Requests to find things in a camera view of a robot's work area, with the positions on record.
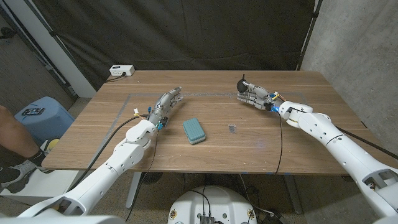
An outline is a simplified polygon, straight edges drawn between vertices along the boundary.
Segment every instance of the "teal sponge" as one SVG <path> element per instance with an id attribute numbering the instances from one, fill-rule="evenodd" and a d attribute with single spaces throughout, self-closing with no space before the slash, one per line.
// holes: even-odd
<path id="1" fill-rule="evenodd" d="M 184 127 L 184 131 L 188 137 L 189 143 L 196 144 L 206 139 L 206 134 L 196 118 L 184 121 L 182 126 Z"/>

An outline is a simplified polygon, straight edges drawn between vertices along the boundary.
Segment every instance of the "white power strip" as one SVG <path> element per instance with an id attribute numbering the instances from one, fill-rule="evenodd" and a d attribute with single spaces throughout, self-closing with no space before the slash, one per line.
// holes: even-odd
<path id="1" fill-rule="evenodd" d="M 131 76 L 136 70 L 132 65 L 113 65 L 109 71 L 112 76 L 121 76 L 126 72 L 126 76 Z"/>

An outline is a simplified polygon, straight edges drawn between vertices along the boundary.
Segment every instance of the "blue stool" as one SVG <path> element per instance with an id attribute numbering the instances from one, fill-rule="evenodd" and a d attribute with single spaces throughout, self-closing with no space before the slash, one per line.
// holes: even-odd
<path id="1" fill-rule="evenodd" d="M 26 115 L 26 109 L 44 108 L 39 115 Z M 15 119 L 30 132 L 34 141 L 41 146 L 45 140 L 61 138 L 75 119 L 65 108 L 51 97 L 43 97 L 26 106 Z"/>

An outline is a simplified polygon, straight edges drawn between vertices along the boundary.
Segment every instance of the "table top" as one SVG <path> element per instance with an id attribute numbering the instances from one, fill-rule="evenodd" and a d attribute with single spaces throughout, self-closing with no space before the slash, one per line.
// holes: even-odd
<path id="1" fill-rule="evenodd" d="M 160 95 L 182 86 L 182 102 L 169 114 L 167 127 L 159 131 L 154 172 L 274 173 L 280 157 L 280 120 L 277 113 L 261 111 L 236 99 L 236 83 L 246 80 L 278 91 L 289 101 L 305 103 L 314 112 L 327 114 L 347 131 L 378 143 L 350 107 L 319 72 L 294 71 L 136 71 L 133 76 L 105 83 L 45 158 L 49 169 L 86 169 L 109 135 L 134 108 L 146 114 Z M 206 140 L 191 145 L 182 123 L 197 118 Z M 93 168 L 100 166 L 126 131 L 122 127 L 110 140 Z M 235 133 L 229 125 L 235 125 Z M 279 174 L 346 174 L 316 139 L 282 120 L 283 153 Z M 143 159 L 132 170 L 147 171 L 155 151 L 156 137 Z M 354 140 L 379 161 L 393 167 L 389 156 Z"/>

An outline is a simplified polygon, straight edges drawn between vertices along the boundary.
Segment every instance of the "black curtain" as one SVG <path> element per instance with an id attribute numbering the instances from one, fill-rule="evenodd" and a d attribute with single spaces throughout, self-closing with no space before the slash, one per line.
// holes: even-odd
<path id="1" fill-rule="evenodd" d="M 34 0 L 99 89 L 109 68 L 295 70 L 315 0 Z"/>

